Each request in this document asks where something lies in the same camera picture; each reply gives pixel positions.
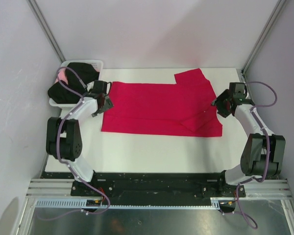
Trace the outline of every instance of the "aluminum frame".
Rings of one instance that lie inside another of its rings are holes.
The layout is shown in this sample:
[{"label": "aluminum frame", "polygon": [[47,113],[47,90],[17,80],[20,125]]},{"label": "aluminum frame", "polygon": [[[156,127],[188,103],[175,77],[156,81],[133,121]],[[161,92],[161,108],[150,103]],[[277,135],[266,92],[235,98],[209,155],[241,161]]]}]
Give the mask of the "aluminum frame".
[{"label": "aluminum frame", "polygon": [[[87,199],[100,197],[73,197],[70,195],[72,183],[69,179],[33,179],[30,182],[23,210],[13,235],[27,235],[36,207],[45,208],[78,208]],[[245,184],[246,198],[241,200],[280,200],[291,234],[294,235],[294,200],[287,180],[265,180],[263,183],[251,182]],[[233,200],[233,198],[211,198],[211,207],[180,207],[187,210],[217,210],[218,200]],[[159,209],[160,207],[115,207],[115,209]]]}]

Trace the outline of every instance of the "folded red garment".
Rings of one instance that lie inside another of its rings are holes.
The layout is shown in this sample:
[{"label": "folded red garment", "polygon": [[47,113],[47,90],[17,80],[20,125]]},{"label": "folded red garment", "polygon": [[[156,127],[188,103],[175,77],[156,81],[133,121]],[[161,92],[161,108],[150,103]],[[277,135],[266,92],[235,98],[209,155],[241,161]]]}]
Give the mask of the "folded red garment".
[{"label": "folded red garment", "polygon": [[130,134],[220,137],[222,125],[210,82],[200,69],[175,75],[176,84],[113,82],[114,107],[104,113],[102,130]]}]

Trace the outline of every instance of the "white enclosure panel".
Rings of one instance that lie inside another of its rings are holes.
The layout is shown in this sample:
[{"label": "white enclosure panel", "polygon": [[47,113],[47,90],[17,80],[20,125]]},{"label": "white enclosure panel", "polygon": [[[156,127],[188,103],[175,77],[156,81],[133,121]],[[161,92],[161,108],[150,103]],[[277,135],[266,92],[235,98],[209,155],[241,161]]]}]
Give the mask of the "white enclosure panel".
[{"label": "white enclosure panel", "polygon": [[[126,83],[175,84],[174,74],[189,69],[114,69],[103,70],[102,80]],[[220,95],[230,82],[238,82],[236,69],[202,69]],[[222,137],[134,135],[101,132],[103,115],[89,117],[81,125],[82,154],[97,172],[210,173],[231,169],[240,163],[247,136],[231,115],[218,119]],[[69,171],[53,156],[46,172]]]},{"label": "white enclosure panel", "polygon": [[37,0],[64,56],[105,68],[242,68],[277,0]]},{"label": "white enclosure panel", "polygon": [[[286,138],[282,176],[289,180],[294,196],[294,0],[290,1],[247,72],[249,81],[263,81],[278,93],[272,108],[259,109],[266,124]],[[273,94],[252,85],[256,103],[271,103]]]},{"label": "white enclosure panel", "polygon": [[25,0],[0,0],[0,235],[11,232],[45,157],[47,89],[60,65]]}]

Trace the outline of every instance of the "purple cable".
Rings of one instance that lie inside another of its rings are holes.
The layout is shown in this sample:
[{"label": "purple cable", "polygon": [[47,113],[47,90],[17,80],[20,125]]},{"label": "purple cable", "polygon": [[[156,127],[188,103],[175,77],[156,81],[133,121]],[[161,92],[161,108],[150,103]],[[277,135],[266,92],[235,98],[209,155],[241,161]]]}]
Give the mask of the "purple cable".
[{"label": "purple cable", "polygon": [[[57,72],[56,72],[56,74],[57,74],[56,79],[58,80],[58,82],[60,83],[60,85],[61,85],[62,87],[64,87],[65,89],[67,89],[68,91],[72,92],[73,94],[79,96],[82,100],[84,100],[84,97],[83,97],[80,93],[78,93],[78,92],[72,90],[71,88],[67,87],[67,86],[64,85],[64,83],[59,79],[59,76],[58,76],[58,75],[59,75],[59,72],[60,72],[61,69],[69,69],[69,70],[72,71],[72,69],[69,68],[69,67],[60,67],[60,68],[58,68],[58,70],[57,70]],[[85,84],[83,83],[82,79],[80,79],[80,77],[77,75],[77,73],[76,73],[76,76],[77,76],[77,78],[79,79],[79,81],[80,81],[80,83],[82,84],[82,86],[84,87]]]},{"label": "purple cable", "polygon": [[256,180],[257,182],[259,183],[262,183],[265,179],[266,179],[266,176],[267,176],[267,172],[268,172],[268,167],[269,167],[269,159],[270,159],[270,139],[269,139],[269,134],[267,132],[267,130],[264,128],[264,125],[262,124],[262,122],[260,121],[260,119],[257,117],[257,115],[255,114],[254,112],[254,109],[257,108],[257,107],[263,107],[263,108],[266,108],[266,107],[271,107],[273,105],[275,105],[277,103],[277,100],[278,100],[278,95],[277,93],[275,92],[275,90],[269,86],[268,84],[264,83],[264,82],[247,82],[247,84],[253,84],[253,83],[258,83],[258,84],[262,84],[266,87],[268,87],[274,94],[274,102],[272,104],[259,104],[259,105],[254,105],[253,107],[251,107],[250,109],[250,112],[251,112],[251,115],[255,118],[256,122],[259,124],[259,126],[261,127],[261,130],[262,132],[265,134],[266,136],[266,144],[267,144],[267,153],[266,153],[266,164],[265,164],[265,169],[264,169],[264,173],[263,173],[263,176],[261,178],[255,178],[255,177],[251,177],[249,178],[248,180],[245,180],[245,181],[242,181],[240,182],[237,186],[236,186],[236,198],[237,198],[237,204],[239,205],[239,208],[240,208],[240,211],[239,212],[234,212],[234,214],[240,214],[243,216],[244,220],[246,221],[246,223],[252,228],[252,229],[258,229],[258,224],[256,223],[256,221],[251,217],[249,216],[248,214],[244,213],[243,210],[242,210],[242,205],[240,203],[240,199],[239,199],[239,187],[240,185],[243,185],[243,184],[246,184],[246,183],[249,183],[251,182],[252,180]]},{"label": "purple cable", "polygon": [[266,142],[267,142],[266,164],[265,164],[265,170],[264,170],[263,176],[262,176],[262,178],[255,178],[255,177],[253,177],[253,179],[256,180],[257,182],[262,183],[266,179],[267,171],[268,171],[268,166],[269,166],[269,159],[270,159],[270,139],[269,139],[269,135],[268,135],[267,130],[264,128],[264,125],[262,124],[262,122],[259,120],[259,118],[257,117],[257,115],[253,111],[257,107],[267,108],[267,107],[271,107],[271,106],[275,105],[277,103],[277,101],[278,101],[278,95],[277,95],[277,93],[275,92],[275,90],[271,86],[269,86],[268,84],[266,84],[264,82],[257,82],[257,81],[256,82],[247,82],[247,84],[255,84],[255,83],[262,84],[262,85],[268,87],[273,92],[273,94],[274,94],[274,102],[272,104],[258,104],[258,105],[254,105],[250,109],[251,115],[255,118],[256,122],[259,124],[259,126],[261,127],[261,130],[265,134],[265,136],[266,136]]},{"label": "purple cable", "polygon": [[58,76],[58,73],[60,72],[61,69],[70,70],[78,78],[78,80],[82,84],[83,88],[87,88],[87,86],[85,85],[85,83],[83,82],[83,80],[78,76],[78,74],[73,69],[71,69],[69,67],[62,66],[62,67],[58,68],[58,70],[56,72],[57,76]]},{"label": "purple cable", "polygon": [[[89,187],[89,188],[91,188],[92,190],[94,190],[95,192],[97,192],[97,193],[99,193],[100,195],[102,195],[103,197],[105,197],[106,198],[106,200],[107,200],[107,202],[108,202],[108,205],[107,205],[107,207],[104,209],[104,210],[102,210],[102,211],[95,211],[95,212],[90,212],[90,211],[87,211],[86,212],[86,214],[102,214],[102,213],[104,213],[105,211],[107,211],[108,209],[109,209],[109,207],[111,206],[111,202],[110,202],[110,199],[108,198],[108,196],[105,194],[105,193],[103,193],[103,192],[101,192],[100,190],[98,190],[97,188],[95,188],[95,187],[93,187],[93,186],[91,186],[89,183],[87,183],[85,180],[83,180],[83,179],[81,179],[79,176],[78,176],[78,174],[76,174],[76,172],[71,168],[71,166],[70,166],[70,164],[69,163],[67,163],[67,162],[65,162],[65,161],[63,161],[62,159],[61,159],[61,156],[60,156],[60,136],[61,136],[61,131],[62,131],[62,128],[63,128],[63,125],[64,125],[64,122],[69,118],[69,116],[71,116],[82,104],[83,104],[83,102],[84,102],[84,97],[81,95],[81,94],[79,94],[79,93],[77,93],[77,92],[75,92],[75,91],[73,91],[73,90],[71,90],[70,88],[68,88],[67,86],[65,86],[62,82],[61,82],[61,80],[59,79],[59,77],[58,77],[58,74],[59,74],[59,71],[61,70],[61,69],[69,69],[70,71],[72,71],[76,76],[77,76],[77,78],[81,81],[81,83],[82,83],[82,85],[84,84],[83,82],[82,82],[82,80],[79,78],[79,76],[77,75],[77,73],[74,71],[74,70],[72,70],[71,68],[68,68],[68,67],[60,67],[58,70],[57,70],[57,80],[59,81],[59,83],[61,84],[61,86],[63,86],[65,89],[67,89],[68,91],[70,91],[70,92],[72,92],[72,93],[74,93],[74,94],[76,94],[76,95],[78,95],[78,96],[80,96],[81,97],[81,101],[68,113],[68,114],[66,114],[65,115],[65,117],[61,120],[61,122],[60,122],[60,124],[59,124],[59,129],[58,129],[58,133],[57,133],[57,139],[56,139],[56,153],[57,153],[57,159],[58,159],[58,161],[60,162],[60,163],[62,163],[62,164],[66,164],[67,165],[67,167],[69,168],[69,170],[70,170],[70,172],[73,174],[73,176],[75,177],[75,178],[77,178],[77,179],[79,179],[83,184],[85,184],[87,187]],[[72,211],[69,211],[69,212],[66,212],[66,213],[64,213],[64,214],[62,214],[62,215],[60,215],[60,216],[57,216],[57,217],[55,217],[55,218],[48,218],[48,219],[44,219],[44,218],[41,218],[38,214],[36,214],[36,216],[37,216],[37,218],[38,219],[40,219],[40,220],[43,220],[43,221],[52,221],[52,220],[56,220],[56,219],[59,219],[59,218],[61,218],[61,217],[63,217],[63,216],[66,216],[66,215],[68,215],[68,214],[70,214],[70,213],[73,213],[73,212],[80,212],[81,210],[80,209],[78,209],[78,210],[72,210]]]}]

